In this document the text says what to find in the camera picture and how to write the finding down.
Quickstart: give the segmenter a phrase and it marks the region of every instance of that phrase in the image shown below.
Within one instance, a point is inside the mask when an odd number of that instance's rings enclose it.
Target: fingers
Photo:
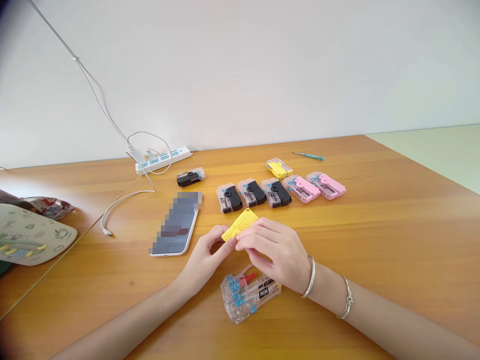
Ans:
[[[282,233],[287,229],[291,230],[291,228],[288,227],[287,225],[283,225],[282,223],[267,219],[266,217],[261,217],[258,220],[255,220],[252,226],[253,225],[258,225],[263,228],[267,228],[276,233]]]
[[[210,232],[200,237],[199,241],[211,248],[228,229],[229,227],[227,225],[215,225]]]
[[[268,277],[272,277],[272,271],[274,268],[274,265],[272,264],[272,262],[264,258],[262,255],[260,255],[258,251],[255,249],[247,248],[245,250],[248,256],[250,257],[250,261],[253,264],[253,266],[256,267],[258,270],[260,270],[265,275],[267,275]]]
[[[245,236],[238,242],[236,249],[238,251],[245,249],[256,249],[262,254],[267,255],[270,259],[274,260],[277,253],[277,244],[267,238],[258,235],[256,233]]]
[[[236,238],[238,241],[242,240],[243,238],[247,237],[248,235],[252,234],[258,234],[260,236],[263,236],[265,239],[268,239],[274,243],[279,242],[279,237],[280,234],[278,232],[272,231],[266,227],[260,226],[260,225],[252,225],[249,228],[243,230],[241,233],[239,233]]]
[[[232,252],[235,245],[237,245],[237,239],[232,237],[220,246],[220,248],[211,256],[216,263],[216,266],[220,265],[220,263]]]

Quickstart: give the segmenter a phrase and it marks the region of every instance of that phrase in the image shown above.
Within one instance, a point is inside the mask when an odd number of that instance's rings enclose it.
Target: pink toy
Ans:
[[[347,191],[341,183],[320,171],[314,171],[308,174],[306,179],[319,188],[321,195],[327,200],[338,198]]]
[[[320,195],[320,190],[298,175],[290,175],[282,180],[282,185],[306,204]]]

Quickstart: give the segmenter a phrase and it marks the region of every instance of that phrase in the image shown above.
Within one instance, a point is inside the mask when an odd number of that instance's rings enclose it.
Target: white cable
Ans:
[[[154,150],[154,149],[152,149],[151,147],[147,147],[146,149],[147,149],[147,150],[150,150],[150,151],[153,151],[153,152],[156,153],[157,155],[160,155],[160,153],[159,153],[157,150]]]
[[[105,227],[105,217],[107,216],[107,213],[109,212],[109,210],[112,208],[113,205],[115,205],[116,203],[118,203],[119,201],[122,201],[123,199],[126,199],[128,197],[131,197],[132,195],[136,195],[136,194],[140,194],[140,193],[156,193],[157,192],[157,189],[155,188],[155,185],[154,183],[152,182],[152,180],[150,179],[150,177],[148,176],[148,174],[146,173],[145,171],[145,168],[142,166],[142,164],[138,164],[141,169],[143,170],[143,173],[145,174],[146,178],[148,179],[148,181],[150,182],[151,184],[151,187],[153,188],[153,190],[142,190],[142,191],[136,191],[136,192],[132,192],[131,194],[128,194],[124,197],[121,197],[119,198],[117,201],[114,201],[110,204],[109,207],[106,208],[105,212],[103,213],[103,215],[101,216],[101,219],[100,219],[100,227],[101,227],[101,231],[105,234],[105,235],[108,235],[108,236],[112,236],[113,233],[108,230],[106,227]]]
[[[170,167],[172,166],[172,162],[173,162],[174,159],[172,158],[172,150],[170,150],[170,146],[167,144],[167,142],[166,142],[165,140],[163,140],[160,136],[157,136],[157,135],[155,135],[155,134],[152,134],[151,132],[148,132],[148,131],[137,131],[137,132],[134,132],[132,135],[130,135],[129,137],[126,138],[126,142],[128,143],[128,145],[130,145],[130,146],[132,145],[132,144],[130,143],[130,138],[131,138],[133,135],[136,135],[136,134],[148,134],[148,135],[152,135],[152,136],[154,136],[154,137],[156,137],[156,138],[159,138],[160,140],[162,140],[162,141],[165,143],[166,147],[168,148],[168,153],[170,154],[170,163],[168,164],[168,167],[167,167],[165,170],[163,170],[162,172],[157,173],[157,172],[150,171],[150,170],[148,170],[148,169],[143,169],[143,172],[145,172],[145,170],[146,170],[146,171],[148,171],[149,173],[152,173],[152,174],[155,174],[155,175],[162,175],[164,172],[166,172],[168,169],[170,169]]]
[[[38,14],[38,16],[40,16],[40,18],[43,20],[43,22],[48,26],[48,28],[51,30],[51,32],[56,36],[56,38],[61,42],[61,44],[63,45],[63,47],[68,51],[68,53],[70,54],[70,56],[72,57],[72,59],[76,62],[76,64],[78,65],[78,67],[80,68],[83,76],[85,77],[87,83],[88,83],[88,86],[90,87],[90,90],[93,94],[93,97],[95,98],[96,100],[96,103],[98,104],[98,107],[100,107],[102,113],[105,115],[105,117],[108,119],[108,121],[110,122],[110,124],[113,126],[113,128],[120,134],[120,136],[128,143],[129,146],[132,147],[132,144],[130,143],[130,138],[133,136],[133,135],[136,135],[136,134],[139,134],[139,133],[144,133],[144,134],[149,134],[149,135],[152,135],[156,138],[159,138],[160,140],[162,140],[166,147],[168,148],[168,153],[170,154],[170,164],[168,165],[168,167],[160,172],[160,173],[156,173],[156,172],[153,172],[153,171],[150,171],[150,170],[147,170],[149,173],[152,173],[152,174],[155,174],[155,175],[161,175],[163,174],[164,172],[166,172],[170,166],[172,165],[172,151],[170,150],[170,146],[168,145],[168,143],[163,140],[161,137],[155,135],[155,134],[152,134],[151,132],[147,132],[147,131],[137,131],[135,133],[133,133],[132,135],[130,135],[129,137],[126,137],[124,135],[124,133],[120,130],[120,128],[117,126],[117,124],[115,123],[115,121],[113,120],[112,116],[110,115],[110,112],[107,108],[107,103],[105,102],[105,95],[104,95],[104,91],[102,89],[102,87],[100,86],[99,82],[92,76],[92,74],[87,70],[87,68],[82,64],[82,62],[80,61],[80,58],[75,55],[75,53],[72,51],[72,49],[68,46],[68,44],[63,40],[63,38],[59,35],[59,33],[54,29],[54,27],[49,23],[49,21],[45,18],[45,16],[42,14],[42,12],[39,10],[39,8],[34,4],[34,2],[32,0],[26,0],[30,5],[31,7],[35,10],[35,12]],[[96,84],[96,86],[98,87],[98,89],[100,90],[100,94],[101,94],[101,99],[102,99],[102,103],[103,105],[101,104],[100,100],[99,100],[99,97],[97,96],[97,92],[95,91],[93,85],[92,85],[92,82],[90,81],[90,79],[93,80],[93,82]],[[132,195],[136,195],[136,194],[140,194],[140,193],[155,193],[157,191],[157,189],[155,188],[154,186],[154,183],[152,182],[152,180],[150,179],[149,175],[147,174],[147,171],[146,169],[142,166],[141,163],[138,164],[138,166],[140,166],[140,168],[142,169],[143,173],[145,174],[146,178],[148,179],[148,181],[150,182],[153,190],[142,190],[142,191],[136,191],[136,192],[132,192],[131,194],[128,194],[124,197],[121,197],[119,198],[117,201],[114,201],[112,204],[110,204],[109,207],[106,208],[105,212],[103,213],[101,219],[100,219],[100,226],[101,226],[101,230],[102,232],[105,234],[105,235],[109,235],[111,236],[112,235],[112,232],[109,231],[106,227],[105,227],[105,221],[106,221],[106,216],[107,216],[107,213],[109,212],[109,210],[118,202],[122,201],[123,199],[126,199]]]
[[[99,101],[99,98],[97,97],[97,93],[95,92],[93,86],[92,86],[92,83],[90,82],[90,79],[89,77],[87,76],[87,74],[93,79],[93,81],[96,83],[96,85],[98,86],[98,88],[100,89],[100,92],[101,92],[101,95],[102,95],[102,99],[104,98],[104,95],[103,95],[103,91],[102,91],[102,87],[99,85],[99,83],[97,82],[97,80],[90,74],[90,72],[85,68],[85,66],[82,64],[82,62],[80,61],[80,58],[75,55],[75,53],[72,51],[72,49],[67,45],[67,43],[64,41],[64,39],[59,35],[59,33],[54,29],[54,27],[49,23],[49,21],[45,18],[45,16],[42,14],[42,12],[39,10],[39,8],[34,4],[34,2],[32,0],[26,0],[30,5],[31,7],[33,8],[33,10],[35,10],[35,12],[38,14],[38,16],[40,16],[40,18],[43,20],[43,22],[48,26],[48,28],[51,30],[51,32],[56,36],[56,38],[61,42],[61,44],[63,45],[63,47],[68,51],[68,53],[70,54],[70,56],[72,57],[73,60],[75,60],[76,64],[78,65],[78,67],[80,68],[81,72],[83,73],[83,76],[85,76],[85,79],[86,81],[88,82],[88,85],[90,86],[90,89],[91,89],[91,92],[93,93],[93,96],[95,97],[95,100],[96,100],[96,103],[98,104],[98,106],[100,107],[101,111],[103,112],[103,114],[106,116],[106,118],[108,119],[108,121],[110,121],[111,125],[113,126],[113,128],[120,134],[120,136],[124,139],[124,140],[127,140],[127,138],[125,137],[124,133],[119,129],[119,127],[117,126],[117,124],[115,123],[115,121],[112,119],[112,117],[110,116],[108,110],[104,110],[103,106],[100,104],[100,101]]]

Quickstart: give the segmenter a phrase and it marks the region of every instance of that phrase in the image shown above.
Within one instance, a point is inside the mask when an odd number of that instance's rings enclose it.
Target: smartphone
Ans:
[[[165,216],[164,225],[157,233],[150,255],[153,257],[179,256],[187,252],[195,222],[202,207],[201,192],[180,192]]]

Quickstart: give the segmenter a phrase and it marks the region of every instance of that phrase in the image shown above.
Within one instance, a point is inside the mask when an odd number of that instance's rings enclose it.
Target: white wall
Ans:
[[[172,147],[479,122],[477,0],[36,4],[103,84],[119,127]],[[0,23],[0,117],[3,167],[125,157],[80,70],[23,0]]]

